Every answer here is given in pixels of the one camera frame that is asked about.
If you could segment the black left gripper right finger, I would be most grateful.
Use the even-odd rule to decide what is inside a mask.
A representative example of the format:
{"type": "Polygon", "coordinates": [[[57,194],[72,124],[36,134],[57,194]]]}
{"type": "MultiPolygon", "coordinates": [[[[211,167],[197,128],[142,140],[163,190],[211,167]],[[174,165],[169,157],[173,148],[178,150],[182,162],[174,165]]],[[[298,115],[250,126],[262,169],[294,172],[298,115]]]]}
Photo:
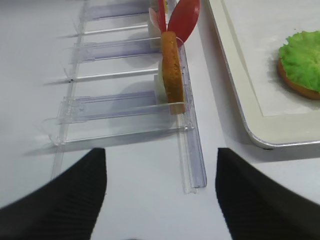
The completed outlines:
{"type": "Polygon", "coordinates": [[[234,240],[318,240],[319,204],[289,190],[230,148],[217,151],[215,192],[234,240]]]}

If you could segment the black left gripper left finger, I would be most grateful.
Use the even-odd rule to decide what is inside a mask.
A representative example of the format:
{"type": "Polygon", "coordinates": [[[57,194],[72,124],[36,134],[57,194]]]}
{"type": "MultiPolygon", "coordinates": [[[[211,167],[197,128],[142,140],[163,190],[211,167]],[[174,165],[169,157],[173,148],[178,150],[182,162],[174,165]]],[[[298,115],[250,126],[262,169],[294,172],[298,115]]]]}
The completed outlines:
{"type": "Polygon", "coordinates": [[[40,189],[1,208],[0,238],[89,240],[106,189],[106,152],[93,148],[40,189]]]}

